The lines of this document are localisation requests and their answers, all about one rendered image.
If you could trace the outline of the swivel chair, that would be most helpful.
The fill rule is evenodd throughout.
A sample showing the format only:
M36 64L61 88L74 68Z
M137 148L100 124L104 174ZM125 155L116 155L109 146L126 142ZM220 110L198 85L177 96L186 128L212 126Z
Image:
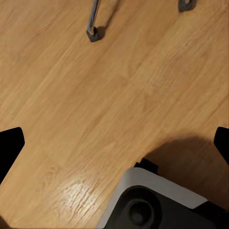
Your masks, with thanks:
M91 11L91 16L90 16L89 23L88 23L87 36L91 43L101 38L98 30L94 27L96 17L98 14L98 10L99 10L99 6L100 6L100 2L101 0L94 0L92 11ZM191 8L192 8L192 0L178 0L179 13L191 10Z

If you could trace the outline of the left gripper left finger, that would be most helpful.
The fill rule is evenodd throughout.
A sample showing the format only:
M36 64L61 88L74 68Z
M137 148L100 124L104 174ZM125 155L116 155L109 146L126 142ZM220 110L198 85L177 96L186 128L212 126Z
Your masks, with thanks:
M0 132L0 184L25 145L21 127Z

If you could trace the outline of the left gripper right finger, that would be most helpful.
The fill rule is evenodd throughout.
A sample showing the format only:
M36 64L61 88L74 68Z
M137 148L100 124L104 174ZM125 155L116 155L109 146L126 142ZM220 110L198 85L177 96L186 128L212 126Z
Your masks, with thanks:
M229 129L228 128L224 128L224 127L217 128L214 144L229 165Z

